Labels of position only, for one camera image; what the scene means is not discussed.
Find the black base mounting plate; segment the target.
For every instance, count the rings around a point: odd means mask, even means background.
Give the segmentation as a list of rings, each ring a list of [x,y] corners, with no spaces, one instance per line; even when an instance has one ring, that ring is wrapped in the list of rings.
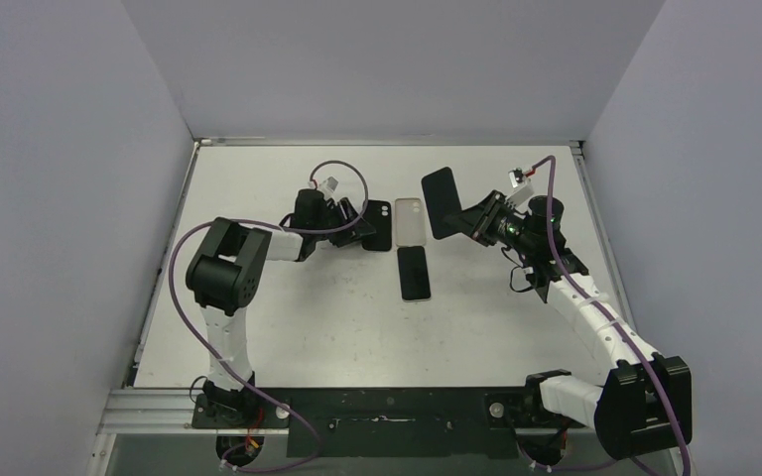
[[[544,445],[564,426],[564,416],[537,409],[524,387],[270,388],[274,399],[303,421],[260,398],[236,412],[197,396],[190,427],[214,430],[235,444],[252,436],[287,439],[289,458],[447,457],[478,454],[515,459],[517,441]]]

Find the black phone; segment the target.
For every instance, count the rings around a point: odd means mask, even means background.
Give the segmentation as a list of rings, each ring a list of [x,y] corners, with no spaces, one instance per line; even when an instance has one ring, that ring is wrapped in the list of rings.
[[[454,218],[461,212],[455,178],[450,167],[438,169],[421,179],[432,236],[443,240],[459,232]]]
[[[401,247],[397,250],[397,260],[402,300],[430,299],[432,290],[425,248]]]

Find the beige phone case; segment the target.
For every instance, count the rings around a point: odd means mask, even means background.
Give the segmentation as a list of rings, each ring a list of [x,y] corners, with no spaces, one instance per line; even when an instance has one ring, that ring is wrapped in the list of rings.
[[[424,246],[427,243],[425,208],[416,197],[397,198],[393,221],[397,247]]]

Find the black phone case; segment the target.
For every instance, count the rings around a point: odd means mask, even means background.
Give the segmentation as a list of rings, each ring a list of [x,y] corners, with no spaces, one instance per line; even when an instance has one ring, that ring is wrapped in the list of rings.
[[[370,199],[363,218],[374,232],[362,239],[362,249],[371,252],[390,251],[393,246],[391,203]]]

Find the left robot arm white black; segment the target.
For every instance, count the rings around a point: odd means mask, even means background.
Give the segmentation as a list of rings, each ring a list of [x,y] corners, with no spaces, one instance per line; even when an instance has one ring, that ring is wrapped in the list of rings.
[[[287,230],[247,227],[218,217],[206,228],[186,271],[206,323],[210,353],[203,384],[205,413],[235,427],[251,423],[262,399],[251,387],[255,373],[248,356],[246,313],[268,261],[301,263],[326,241],[336,248],[380,235],[347,198],[304,188],[287,215]]]

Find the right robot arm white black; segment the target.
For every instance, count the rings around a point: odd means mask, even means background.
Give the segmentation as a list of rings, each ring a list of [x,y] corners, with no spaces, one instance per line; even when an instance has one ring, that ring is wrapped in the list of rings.
[[[557,415],[569,417],[593,429],[615,460],[687,446],[693,437],[688,365],[663,356],[608,303],[567,246],[558,199],[533,196],[527,207],[520,213],[493,191],[469,208],[458,200],[428,208],[436,238],[462,234],[515,252],[529,270],[532,290],[567,321],[605,378],[593,385],[563,370],[534,374],[528,379],[534,390],[521,399],[524,418],[544,425]]]

